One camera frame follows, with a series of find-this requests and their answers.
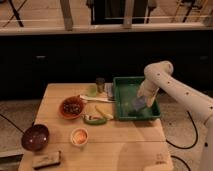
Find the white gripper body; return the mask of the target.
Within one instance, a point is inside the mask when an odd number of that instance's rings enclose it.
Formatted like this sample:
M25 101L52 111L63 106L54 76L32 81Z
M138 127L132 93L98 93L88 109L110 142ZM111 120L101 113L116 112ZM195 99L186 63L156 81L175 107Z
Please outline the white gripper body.
M151 107L154 103L158 92L158 87L153 83L143 82L137 92L138 97L145 98L145 104L147 107Z

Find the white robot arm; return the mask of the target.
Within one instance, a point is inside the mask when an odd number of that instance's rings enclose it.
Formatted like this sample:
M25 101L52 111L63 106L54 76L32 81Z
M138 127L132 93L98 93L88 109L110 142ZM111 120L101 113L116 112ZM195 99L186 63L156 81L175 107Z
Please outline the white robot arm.
M159 89L192 112L206 126L207 134L199 171L213 171L213 98L172 77L173 65L170 61L152 63L144 68L144 77L137 97L143 98L147 107L155 101Z

